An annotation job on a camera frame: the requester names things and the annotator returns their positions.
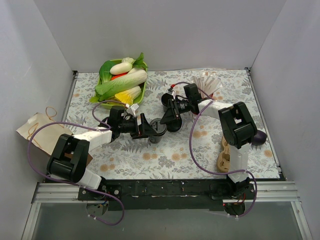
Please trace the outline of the brown paper takeout bag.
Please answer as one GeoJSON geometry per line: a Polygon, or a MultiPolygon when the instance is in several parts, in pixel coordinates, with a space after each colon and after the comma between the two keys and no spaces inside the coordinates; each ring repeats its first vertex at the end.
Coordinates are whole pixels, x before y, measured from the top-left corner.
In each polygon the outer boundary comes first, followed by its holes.
{"type": "MultiPolygon", "coordinates": [[[[54,107],[47,106],[45,113],[36,113],[31,116],[26,123],[19,127],[16,132],[27,141],[34,133],[46,124],[53,123],[54,117],[58,114],[54,107]]],[[[71,126],[63,124],[53,124],[40,130],[32,140],[32,144],[50,156],[55,148],[58,138],[62,134],[73,135],[71,126]]]]}

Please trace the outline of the black coffee cups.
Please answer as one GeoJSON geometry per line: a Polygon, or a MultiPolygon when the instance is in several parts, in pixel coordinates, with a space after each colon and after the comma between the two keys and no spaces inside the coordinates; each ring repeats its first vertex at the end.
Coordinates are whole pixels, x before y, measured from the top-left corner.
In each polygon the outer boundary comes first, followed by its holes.
{"type": "Polygon", "coordinates": [[[173,99],[173,96],[171,94],[165,93],[161,97],[161,104],[163,111],[166,112],[169,105],[169,100],[173,99]]]}

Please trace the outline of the black coffee cup lid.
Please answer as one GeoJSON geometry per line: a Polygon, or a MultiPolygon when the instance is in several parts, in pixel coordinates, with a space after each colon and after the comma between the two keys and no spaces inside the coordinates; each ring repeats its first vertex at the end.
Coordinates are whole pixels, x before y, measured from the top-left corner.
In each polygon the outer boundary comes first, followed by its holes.
{"type": "Polygon", "coordinates": [[[167,126],[168,132],[175,133],[181,129],[182,122],[181,121],[172,121],[172,122],[168,123],[166,126],[167,126]]]}

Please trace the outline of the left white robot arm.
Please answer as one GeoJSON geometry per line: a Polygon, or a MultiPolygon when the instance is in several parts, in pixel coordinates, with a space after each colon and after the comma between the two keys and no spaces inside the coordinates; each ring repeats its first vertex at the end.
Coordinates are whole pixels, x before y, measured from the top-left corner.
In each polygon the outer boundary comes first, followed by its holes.
{"type": "Polygon", "coordinates": [[[120,134],[130,134],[132,139],[143,139],[156,135],[145,115],[140,114],[138,124],[134,106],[125,109],[113,106],[107,117],[96,130],[82,134],[62,134],[53,149],[47,171],[63,180],[89,188],[95,200],[106,196],[106,187],[101,184],[102,177],[87,169],[89,152],[113,142],[120,134]]]}

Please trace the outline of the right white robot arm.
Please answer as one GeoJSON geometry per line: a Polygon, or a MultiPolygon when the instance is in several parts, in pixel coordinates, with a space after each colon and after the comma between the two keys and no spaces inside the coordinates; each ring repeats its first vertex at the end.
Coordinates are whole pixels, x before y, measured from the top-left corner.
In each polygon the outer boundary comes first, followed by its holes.
{"type": "Polygon", "coordinates": [[[249,148],[258,130],[243,102],[235,104],[203,98],[196,84],[184,87],[185,98],[179,99],[171,85],[161,97],[164,115],[160,123],[169,132],[176,132],[182,126],[181,114],[192,112],[197,117],[208,116],[220,121],[223,137],[229,147],[229,169],[226,178],[210,186],[214,197],[228,196],[237,199],[250,187],[252,174],[248,173],[249,148]]]}

